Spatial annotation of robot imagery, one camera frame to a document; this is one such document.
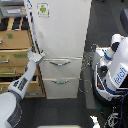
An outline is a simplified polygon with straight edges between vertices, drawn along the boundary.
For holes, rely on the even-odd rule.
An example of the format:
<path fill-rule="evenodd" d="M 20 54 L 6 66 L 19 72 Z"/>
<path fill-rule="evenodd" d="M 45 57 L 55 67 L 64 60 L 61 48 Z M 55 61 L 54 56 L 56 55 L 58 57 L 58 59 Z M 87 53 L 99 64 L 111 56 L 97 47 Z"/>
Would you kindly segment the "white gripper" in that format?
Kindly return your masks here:
<path fill-rule="evenodd" d="M 30 61 L 34 61 L 36 64 L 40 64 L 45 57 L 44 53 L 34 53 L 32 50 L 28 50 L 27 57 Z"/>

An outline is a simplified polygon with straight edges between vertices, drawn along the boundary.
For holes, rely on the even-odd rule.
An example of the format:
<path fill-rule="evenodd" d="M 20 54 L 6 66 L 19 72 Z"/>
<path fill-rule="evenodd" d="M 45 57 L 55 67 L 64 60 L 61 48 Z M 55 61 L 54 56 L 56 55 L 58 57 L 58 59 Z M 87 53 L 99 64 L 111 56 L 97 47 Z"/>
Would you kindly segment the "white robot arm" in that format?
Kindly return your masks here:
<path fill-rule="evenodd" d="M 0 94 L 0 128 L 14 128 L 21 120 L 20 101 L 25 97 L 26 90 L 36 71 L 36 66 L 44 56 L 43 51 L 34 53 L 29 50 L 27 70 L 18 80 L 9 85 L 7 92 Z"/>

